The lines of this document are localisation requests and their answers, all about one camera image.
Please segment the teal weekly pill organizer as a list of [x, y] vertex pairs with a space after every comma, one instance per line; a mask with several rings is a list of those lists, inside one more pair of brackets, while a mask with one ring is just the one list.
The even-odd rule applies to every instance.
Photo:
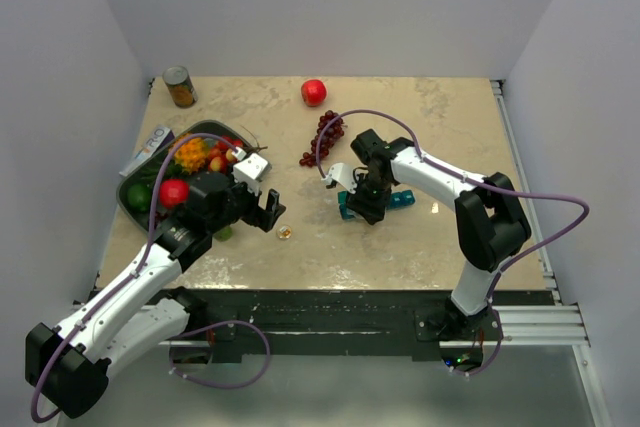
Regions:
[[[361, 214], [349, 209], [346, 206], [347, 194], [347, 191], [340, 191], [337, 193], [338, 207], [341, 218], [345, 221], [353, 219], [363, 220], [364, 217]], [[386, 211], [408, 208], [414, 205], [415, 202], [416, 200], [412, 190], [393, 192], [390, 196], [389, 203], [386, 206]]]

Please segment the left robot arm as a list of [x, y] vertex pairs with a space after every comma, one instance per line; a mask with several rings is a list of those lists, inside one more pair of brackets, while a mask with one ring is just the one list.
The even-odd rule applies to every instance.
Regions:
[[270, 190], [259, 205], [260, 182], [209, 173], [192, 184], [185, 203], [160, 225], [134, 260], [94, 298], [57, 325], [37, 324], [25, 339], [25, 378], [33, 386], [31, 417], [41, 397], [56, 413], [77, 418], [90, 410], [111, 380], [158, 343], [181, 335], [200, 337], [204, 304], [180, 289], [151, 308], [145, 304], [182, 275], [212, 246], [213, 236], [238, 221], [270, 231], [286, 208]]

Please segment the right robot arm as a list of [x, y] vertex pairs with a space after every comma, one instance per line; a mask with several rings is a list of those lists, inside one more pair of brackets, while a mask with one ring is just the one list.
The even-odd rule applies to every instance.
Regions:
[[481, 327], [498, 268], [531, 237], [520, 201], [503, 193], [514, 189], [512, 182], [500, 172], [485, 177], [452, 168], [447, 174], [417, 151], [413, 141], [400, 137], [386, 142], [372, 129], [359, 134], [350, 147], [366, 172], [352, 177], [355, 185], [346, 194], [345, 206], [368, 224], [384, 219], [392, 188], [401, 184], [454, 212], [465, 264], [444, 311], [430, 323], [442, 338], [469, 339]]

